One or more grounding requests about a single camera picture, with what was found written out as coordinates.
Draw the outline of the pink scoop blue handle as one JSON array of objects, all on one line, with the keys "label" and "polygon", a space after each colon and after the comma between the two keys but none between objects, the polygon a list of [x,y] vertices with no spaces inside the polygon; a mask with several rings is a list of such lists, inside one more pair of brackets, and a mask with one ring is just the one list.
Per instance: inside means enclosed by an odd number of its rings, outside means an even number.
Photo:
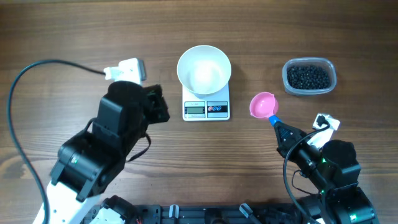
[{"label": "pink scoop blue handle", "polygon": [[277,116],[279,103],[274,94],[258,93],[250,102],[249,112],[254,118],[268,120],[272,126],[281,121]]}]

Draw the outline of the white bowl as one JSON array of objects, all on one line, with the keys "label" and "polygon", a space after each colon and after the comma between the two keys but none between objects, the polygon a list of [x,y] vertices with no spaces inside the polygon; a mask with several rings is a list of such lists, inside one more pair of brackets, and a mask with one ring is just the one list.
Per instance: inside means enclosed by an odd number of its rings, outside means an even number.
[{"label": "white bowl", "polygon": [[197,95],[220,91],[231,78],[232,66],[228,56],[210,45],[197,45],[185,51],[177,63],[180,83]]}]

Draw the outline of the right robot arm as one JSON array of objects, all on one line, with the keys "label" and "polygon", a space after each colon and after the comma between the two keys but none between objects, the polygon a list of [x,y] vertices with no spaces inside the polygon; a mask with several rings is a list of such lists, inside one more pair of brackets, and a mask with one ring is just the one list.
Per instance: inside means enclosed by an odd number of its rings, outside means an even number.
[{"label": "right robot arm", "polygon": [[379,223],[376,209],[358,186],[361,166],[356,160],[352,142],[330,140],[319,149],[308,143],[310,137],[325,134],[332,125],[325,118],[316,120],[319,129],[306,133],[301,129],[283,123],[276,116],[270,119],[277,138],[277,151],[284,158],[282,176],[285,189],[300,213],[316,223],[293,195],[287,180],[287,164],[295,163],[304,177],[317,188],[312,197],[320,209],[325,223]]}]

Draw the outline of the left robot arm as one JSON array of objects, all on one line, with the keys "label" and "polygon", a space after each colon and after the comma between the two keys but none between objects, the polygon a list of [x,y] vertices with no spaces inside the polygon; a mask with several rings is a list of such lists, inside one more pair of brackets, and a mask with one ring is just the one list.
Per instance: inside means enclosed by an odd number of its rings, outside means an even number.
[{"label": "left robot arm", "polygon": [[47,186],[48,205],[41,206],[35,223],[80,223],[127,162],[151,124],[170,115],[160,85],[143,87],[117,81],[99,102],[98,115],[60,146]]}]

